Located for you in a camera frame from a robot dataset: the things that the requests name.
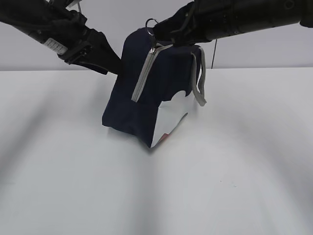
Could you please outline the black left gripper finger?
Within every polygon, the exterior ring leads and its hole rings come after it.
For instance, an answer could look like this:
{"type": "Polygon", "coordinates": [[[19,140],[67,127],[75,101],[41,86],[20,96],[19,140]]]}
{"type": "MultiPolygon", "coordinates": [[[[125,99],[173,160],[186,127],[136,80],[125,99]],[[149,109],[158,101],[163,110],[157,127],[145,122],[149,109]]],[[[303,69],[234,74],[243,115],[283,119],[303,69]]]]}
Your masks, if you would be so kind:
{"type": "Polygon", "coordinates": [[[95,29],[89,30],[87,38],[83,39],[71,52],[69,63],[79,65],[101,74],[111,72],[121,73],[121,60],[111,48],[106,36],[95,29]]]}

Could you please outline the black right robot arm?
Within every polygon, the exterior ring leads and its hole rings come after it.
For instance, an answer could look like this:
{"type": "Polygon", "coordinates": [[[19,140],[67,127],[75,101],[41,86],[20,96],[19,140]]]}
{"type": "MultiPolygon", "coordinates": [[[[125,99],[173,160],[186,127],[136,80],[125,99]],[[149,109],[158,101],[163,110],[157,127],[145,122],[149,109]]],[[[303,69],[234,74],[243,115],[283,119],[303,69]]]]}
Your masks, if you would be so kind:
{"type": "Polygon", "coordinates": [[[182,46],[297,23],[313,26],[311,0],[194,0],[153,32],[158,41],[182,46]]]}

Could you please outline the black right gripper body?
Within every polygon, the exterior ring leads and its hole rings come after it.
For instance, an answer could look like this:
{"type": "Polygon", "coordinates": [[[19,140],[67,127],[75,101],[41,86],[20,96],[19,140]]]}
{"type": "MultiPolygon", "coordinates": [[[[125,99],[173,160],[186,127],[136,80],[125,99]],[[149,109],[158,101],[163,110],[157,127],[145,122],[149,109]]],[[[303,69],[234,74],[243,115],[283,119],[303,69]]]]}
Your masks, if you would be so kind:
{"type": "Polygon", "coordinates": [[[207,22],[205,14],[207,12],[207,0],[194,0],[181,7],[177,12],[178,33],[176,33],[176,45],[191,45],[196,43],[208,43],[206,35],[207,22]]]}

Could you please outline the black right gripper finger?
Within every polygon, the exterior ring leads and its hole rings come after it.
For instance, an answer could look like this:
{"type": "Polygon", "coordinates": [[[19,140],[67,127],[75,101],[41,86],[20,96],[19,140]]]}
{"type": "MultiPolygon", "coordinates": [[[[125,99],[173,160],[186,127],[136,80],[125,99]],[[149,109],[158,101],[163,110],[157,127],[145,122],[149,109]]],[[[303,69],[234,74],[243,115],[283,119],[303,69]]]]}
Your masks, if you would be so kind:
{"type": "Polygon", "coordinates": [[[194,12],[194,4],[187,4],[180,8],[172,17],[153,27],[154,37],[158,41],[172,42],[176,46],[192,44],[190,34],[194,27],[194,12]]]}

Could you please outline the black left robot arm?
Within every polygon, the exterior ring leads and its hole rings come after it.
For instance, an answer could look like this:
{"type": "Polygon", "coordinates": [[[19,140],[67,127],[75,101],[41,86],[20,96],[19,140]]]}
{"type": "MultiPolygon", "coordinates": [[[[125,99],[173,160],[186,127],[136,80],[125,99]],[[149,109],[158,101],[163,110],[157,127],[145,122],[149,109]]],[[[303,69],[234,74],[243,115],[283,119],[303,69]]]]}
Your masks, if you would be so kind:
{"type": "Polygon", "coordinates": [[[68,7],[76,0],[2,0],[0,21],[36,40],[69,65],[101,74],[119,74],[122,64],[104,33],[68,7]]]}

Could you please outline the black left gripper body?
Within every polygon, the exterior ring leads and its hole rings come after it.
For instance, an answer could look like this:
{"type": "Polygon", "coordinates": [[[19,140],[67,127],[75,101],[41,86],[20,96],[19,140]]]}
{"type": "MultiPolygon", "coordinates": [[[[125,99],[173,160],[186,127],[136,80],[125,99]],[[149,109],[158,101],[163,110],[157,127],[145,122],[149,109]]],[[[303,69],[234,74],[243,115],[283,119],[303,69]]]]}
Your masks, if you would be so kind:
{"type": "Polygon", "coordinates": [[[57,41],[67,48],[65,52],[59,52],[58,57],[67,64],[70,64],[69,57],[73,49],[87,38],[92,29],[86,26],[86,21],[87,18],[80,12],[69,12],[67,18],[57,21],[57,32],[61,37],[57,41]]]}

